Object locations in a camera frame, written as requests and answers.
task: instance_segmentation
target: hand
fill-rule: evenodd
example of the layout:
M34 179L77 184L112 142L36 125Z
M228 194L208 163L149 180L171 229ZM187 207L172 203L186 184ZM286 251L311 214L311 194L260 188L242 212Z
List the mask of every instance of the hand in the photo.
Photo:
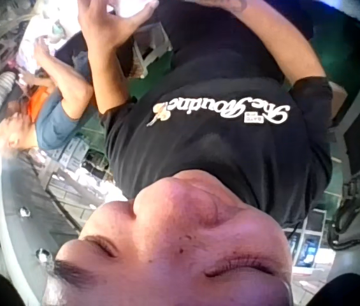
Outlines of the hand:
M35 85L36 77L32 73L30 73L26 70L20 69L20 68L18 70L20 72L20 74L18 75L20 78L20 81L19 81L20 84L23 85L23 83L25 83L26 85L29 85L29 86Z
M193 2L203 6L210 6L215 8L223 8L231 13L241 13L248 6L248 2L252 0L184 0L186 2Z
M39 62L43 57L51 56L50 49L45 43L45 36L41 36L34 43L34 59Z
M79 23L89 53L95 56L109 56L116 48L123 45L142 23L148 20L158 0L154 0L130 18L122 18L107 12L108 0L78 0Z

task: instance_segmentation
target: sleeve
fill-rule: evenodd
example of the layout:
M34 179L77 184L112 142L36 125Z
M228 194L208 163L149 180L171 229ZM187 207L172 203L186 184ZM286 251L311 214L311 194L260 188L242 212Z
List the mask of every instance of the sleeve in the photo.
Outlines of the sleeve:
M321 196L331 179L332 162L328 129L331 125L333 92L327 78L308 77L297 81L290 93L303 113L312 150L306 191L306 202L310 204Z
M38 146L43 150L62 147L75 134L80 123L80 120L69 118L62 104L57 103L50 114L36 123Z
M110 158L115 147L117 136L127 122L127 117L135 105L136 98L131 98L127 103L108 110L101 116L101 125L105 130L105 152Z

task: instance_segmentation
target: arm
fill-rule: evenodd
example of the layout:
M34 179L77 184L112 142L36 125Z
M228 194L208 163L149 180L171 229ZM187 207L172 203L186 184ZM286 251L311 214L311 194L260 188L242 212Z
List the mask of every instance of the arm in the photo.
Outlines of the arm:
M89 49L88 56L99 112L104 114L123 105L130 96L116 53L101 57Z
M73 120L80 119L93 97L92 86L71 66L52 57L42 45L36 46L35 58L58 86L65 113Z
M264 43L280 69L295 84L306 77L326 74L306 38L263 0L197 0L199 4L230 11Z
M51 78L38 78L28 71L20 69L20 79L28 86L44 86L48 88L55 87Z
M129 99L126 81L116 57L116 49L153 14L158 2L148 3L131 18L107 13L108 0L78 0L79 22L89 51L97 106L101 114Z

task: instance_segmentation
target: forearm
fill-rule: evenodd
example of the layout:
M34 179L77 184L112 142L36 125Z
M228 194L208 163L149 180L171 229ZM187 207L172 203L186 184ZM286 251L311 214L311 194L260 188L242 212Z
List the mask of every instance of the forearm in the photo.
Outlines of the forearm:
M104 114L123 105L129 99L129 91L116 53L101 55L89 48L89 62L99 112Z
M54 80L66 101L73 103L82 98L91 98L92 86L71 66L51 56L41 57L38 63Z
M233 13L264 43L291 84L305 77L326 76L306 38L263 0L247 1Z

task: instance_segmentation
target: eye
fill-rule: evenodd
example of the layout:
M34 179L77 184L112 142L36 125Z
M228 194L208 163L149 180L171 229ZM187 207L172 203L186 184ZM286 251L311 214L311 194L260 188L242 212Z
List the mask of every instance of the eye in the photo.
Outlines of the eye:
M274 275L273 269L270 265L264 263L261 258L253 256L237 257L233 259L225 259L220 262L214 269L205 272L207 277L221 276L227 272L239 270L242 268L252 268L264 272L266 274Z
M86 236L83 240L97 247L106 256L110 258L117 257L117 249L108 239L102 236Z

